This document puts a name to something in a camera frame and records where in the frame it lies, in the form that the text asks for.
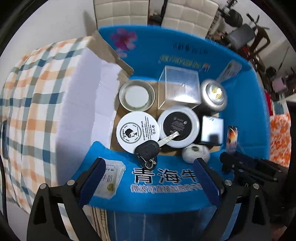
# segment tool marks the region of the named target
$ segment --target key fob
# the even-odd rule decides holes
[[[135,148],[134,153],[148,161],[159,154],[160,147],[156,141],[148,140]]]

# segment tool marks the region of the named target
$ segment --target cylindrical can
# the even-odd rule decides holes
[[[168,137],[175,131],[179,136],[167,143],[173,148],[183,148],[194,142],[199,131],[200,122],[197,115],[187,106],[173,106],[166,109],[157,121],[160,138]]]
[[[129,80],[119,90],[119,101],[129,111],[146,111],[155,101],[155,91],[147,81]]]
[[[202,103],[194,108],[195,112],[213,115],[226,108],[226,91],[217,81],[211,79],[204,80],[200,84],[200,92]]]
[[[159,140],[157,121],[148,113],[134,111],[121,118],[116,127],[116,138],[119,145],[129,153],[148,140]]]

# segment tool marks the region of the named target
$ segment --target black cable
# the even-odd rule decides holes
[[[160,23],[160,25],[161,25],[162,22],[163,22],[163,17],[165,16],[165,11],[166,11],[166,6],[167,6],[167,4],[168,4],[168,0],[164,0],[164,2],[163,2],[163,6],[162,6],[162,8],[161,8],[161,12],[160,12],[160,17],[161,17],[161,23]]]
[[[282,61],[281,64],[279,65],[278,72],[279,72],[279,70],[281,69],[281,66],[283,65],[283,63],[284,63],[284,61],[285,61],[285,58],[286,58],[286,56],[287,56],[287,53],[288,53],[289,48],[290,48],[290,46],[288,46],[287,51],[286,51],[286,53],[285,53],[285,56],[284,56],[284,58],[283,58],[283,61]]]
[[[1,170],[1,178],[2,178],[2,207],[3,207],[3,216],[6,222],[8,223],[7,217],[7,205],[6,205],[6,178],[3,161],[0,155],[0,170]]]

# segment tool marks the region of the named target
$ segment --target plaid blanket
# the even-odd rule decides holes
[[[9,74],[0,95],[1,157],[7,200],[26,213],[39,186],[57,186],[56,135],[62,99],[82,51],[92,37],[49,44],[25,55]],[[75,233],[61,206],[70,238]],[[85,207],[94,228],[108,240],[104,210]]]

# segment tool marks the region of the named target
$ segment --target silver container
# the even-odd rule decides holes
[[[204,80],[200,84],[202,103],[194,108],[195,112],[208,115],[216,114],[227,106],[227,95],[224,87],[215,80]]]
[[[147,91],[148,99],[147,99],[147,102],[143,106],[133,107],[133,106],[129,105],[128,102],[126,101],[125,97],[126,97],[127,90],[133,86],[141,86]],[[125,82],[119,90],[119,101],[122,104],[122,106],[129,111],[146,111],[153,105],[153,103],[155,101],[155,91],[154,91],[154,88],[152,87],[152,85],[149,84],[147,81],[129,80],[129,81]]]

